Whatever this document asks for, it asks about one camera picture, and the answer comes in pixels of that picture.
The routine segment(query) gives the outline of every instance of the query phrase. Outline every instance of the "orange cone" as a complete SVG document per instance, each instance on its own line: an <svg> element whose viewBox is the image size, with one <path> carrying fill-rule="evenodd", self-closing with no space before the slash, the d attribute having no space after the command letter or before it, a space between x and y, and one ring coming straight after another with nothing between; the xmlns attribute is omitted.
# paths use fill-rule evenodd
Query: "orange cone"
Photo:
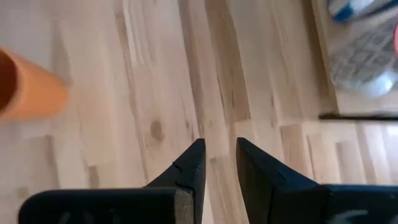
<svg viewBox="0 0 398 224"><path fill-rule="evenodd" d="M0 49L0 120L46 118L61 112L67 98L61 79Z"/></svg>

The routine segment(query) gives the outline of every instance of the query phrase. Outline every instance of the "wood grain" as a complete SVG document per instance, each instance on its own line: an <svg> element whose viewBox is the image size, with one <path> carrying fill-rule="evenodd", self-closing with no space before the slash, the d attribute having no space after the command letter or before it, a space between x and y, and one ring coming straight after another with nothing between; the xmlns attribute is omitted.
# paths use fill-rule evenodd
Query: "wood grain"
<svg viewBox="0 0 398 224"><path fill-rule="evenodd" d="M47 189L146 185L199 137L203 223L248 223L237 137L322 183L396 184L393 126L315 121L334 104L306 7L2 1L0 45L62 77L70 101L54 118L0 124L0 221Z"/></svg>

